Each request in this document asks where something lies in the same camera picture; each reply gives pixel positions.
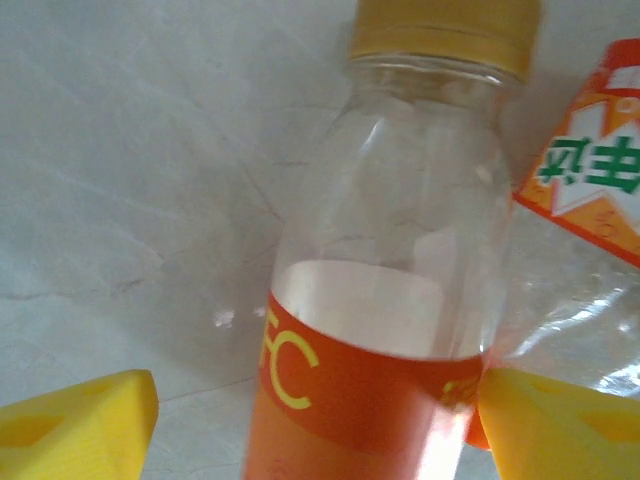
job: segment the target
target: yellow bottle cap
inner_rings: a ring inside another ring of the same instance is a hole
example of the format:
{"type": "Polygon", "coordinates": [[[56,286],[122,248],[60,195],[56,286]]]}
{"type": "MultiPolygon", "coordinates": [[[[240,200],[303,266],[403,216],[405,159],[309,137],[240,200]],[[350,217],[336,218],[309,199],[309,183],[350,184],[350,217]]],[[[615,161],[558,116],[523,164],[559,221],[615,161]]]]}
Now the yellow bottle cap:
{"type": "Polygon", "coordinates": [[[541,13],[540,0],[360,0],[350,56],[443,57],[525,80],[541,13]]]}

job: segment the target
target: bottle neck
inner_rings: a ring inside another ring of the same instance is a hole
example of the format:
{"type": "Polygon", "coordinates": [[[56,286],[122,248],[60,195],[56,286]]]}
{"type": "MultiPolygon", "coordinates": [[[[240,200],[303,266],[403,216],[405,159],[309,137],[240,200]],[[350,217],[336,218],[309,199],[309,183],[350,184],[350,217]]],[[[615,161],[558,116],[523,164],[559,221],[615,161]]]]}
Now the bottle neck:
{"type": "Polygon", "coordinates": [[[420,109],[433,103],[465,108],[489,122],[520,83],[500,70],[456,60],[372,55],[350,64],[356,98],[386,96],[420,109]]]}

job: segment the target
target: white table surface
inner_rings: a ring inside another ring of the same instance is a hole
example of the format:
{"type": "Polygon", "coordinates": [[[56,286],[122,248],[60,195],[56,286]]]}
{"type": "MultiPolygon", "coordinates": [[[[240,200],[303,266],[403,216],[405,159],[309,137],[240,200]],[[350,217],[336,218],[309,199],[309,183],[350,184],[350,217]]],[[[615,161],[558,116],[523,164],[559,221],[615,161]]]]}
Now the white table surface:
{"type": "MultiPolygon", "coordinates": [[[[638,0],[549,1],[505,130],[541,147],[638,0]]],[[[295,157],[344,102],[353,0],[0,3],[0,405],[129,368],[143,479],[238,479],[295,157]]],[[[458,477],[497,478],[468,449],[458,477]]]]}

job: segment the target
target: orange label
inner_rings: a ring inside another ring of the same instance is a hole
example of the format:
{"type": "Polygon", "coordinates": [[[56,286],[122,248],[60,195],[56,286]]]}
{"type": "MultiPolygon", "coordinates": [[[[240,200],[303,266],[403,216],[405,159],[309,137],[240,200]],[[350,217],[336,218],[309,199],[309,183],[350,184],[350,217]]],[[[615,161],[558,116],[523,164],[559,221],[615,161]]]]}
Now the orange label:
{"type": "Polygon", "coordinates": [[[640,39],[610,47],[514,197],[640,267],[640,39]]]}
{"type": "Polygon", "coordinates": [[[468,408],[482,370],[480,356],[410,360],[348,345],[271,296],[245,478],[414,479],[435,408],[468,408]]]}

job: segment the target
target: bottle label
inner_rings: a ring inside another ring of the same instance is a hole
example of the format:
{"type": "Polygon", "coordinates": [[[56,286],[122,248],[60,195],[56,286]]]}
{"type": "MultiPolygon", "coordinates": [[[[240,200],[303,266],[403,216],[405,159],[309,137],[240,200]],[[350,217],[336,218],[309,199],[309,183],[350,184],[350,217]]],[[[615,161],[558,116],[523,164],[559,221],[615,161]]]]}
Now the bottle label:
{"type": "Polygon", "coordinates": [[[578,94],[514,198],[640,267],[640,39],[623,42],[578,94]]]}
{"type": "Polygon", "coordinates": [[[351,346],[271,295],[245,479],[413,479],[435,412],[470,412],[482,370],[479,355],[426,361],[351,346]]]}

